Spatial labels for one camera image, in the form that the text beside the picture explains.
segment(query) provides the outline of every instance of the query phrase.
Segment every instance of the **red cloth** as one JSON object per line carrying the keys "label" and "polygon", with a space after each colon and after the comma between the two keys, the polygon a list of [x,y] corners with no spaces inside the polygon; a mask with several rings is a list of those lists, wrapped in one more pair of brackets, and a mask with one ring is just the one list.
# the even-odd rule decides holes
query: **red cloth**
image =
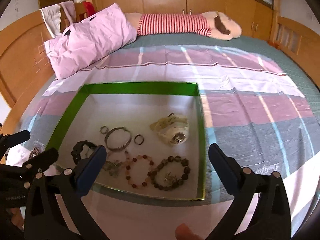
{"label": "red cloth", "polygon": [[206,18],[200,14],[143,14],[137,34],[159,33],[197,33],[210,36],[211,30]]}
{"label": "red cloth", "polygon": [[83,2],[83,5],[87,11],[87,18],[94,15],[96,13],[92,3],[90,2]]}

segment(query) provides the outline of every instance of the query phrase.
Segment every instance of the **pillowcase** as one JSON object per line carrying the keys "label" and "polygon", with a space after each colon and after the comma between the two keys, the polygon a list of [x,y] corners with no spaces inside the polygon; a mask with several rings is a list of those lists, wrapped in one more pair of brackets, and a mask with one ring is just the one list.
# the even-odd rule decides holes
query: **pillowcase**
{"label": "pillowcase", "polygon": [[137,30],[114,3],[75,23],[61,36],[44,42],[44,48],[57,78],[67,78],[134,42]]}

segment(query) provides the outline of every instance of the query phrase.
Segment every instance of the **wall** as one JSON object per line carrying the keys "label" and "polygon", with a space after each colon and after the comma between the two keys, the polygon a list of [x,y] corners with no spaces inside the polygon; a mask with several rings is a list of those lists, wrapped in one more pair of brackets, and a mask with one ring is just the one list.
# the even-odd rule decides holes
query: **wall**
{"label": "wall", "polygon": [[305,0],[280,0],[280,16],[299,22],[320,35],[320,24]]}
{"label": "wall", "polygon": [[[0,31],[13,23],[39,9],[38,0],[11,0],[0,17]],[[3,123],[10,112],[10,107],[0,94],[0,123]]]}

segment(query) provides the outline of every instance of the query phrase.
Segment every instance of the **white towel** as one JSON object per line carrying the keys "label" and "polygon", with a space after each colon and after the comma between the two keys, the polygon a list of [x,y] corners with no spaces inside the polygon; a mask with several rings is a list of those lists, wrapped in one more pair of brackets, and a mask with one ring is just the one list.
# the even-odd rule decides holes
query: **white towel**
{"label": "white towel", "polygon": [[61,12],[60,6],[63,8],[67,19],[70,24],[76,21],[76,9],[73,1],[62,2],[59,4],[51,5],[45,8],[41,8],[42,18],[52,38],[61,35]]}
{"label": "white towel", "polygon": [[60,23],[61,12],[58,4],[51,5],[40,9],[42,18],[52,38],[61,35]]}

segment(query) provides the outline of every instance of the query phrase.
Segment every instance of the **plush dog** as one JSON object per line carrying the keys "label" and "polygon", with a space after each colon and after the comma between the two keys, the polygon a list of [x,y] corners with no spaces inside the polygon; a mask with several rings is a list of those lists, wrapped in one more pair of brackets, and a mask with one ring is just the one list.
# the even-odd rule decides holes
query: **plush dog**
{"label": "plush dog", "polygon": [[241,27],[224,13],[206,12],[199,15],[182,14],[124,14],[137,30],[137,35],[160,33],[197,33],[220,40],[241,35]]}

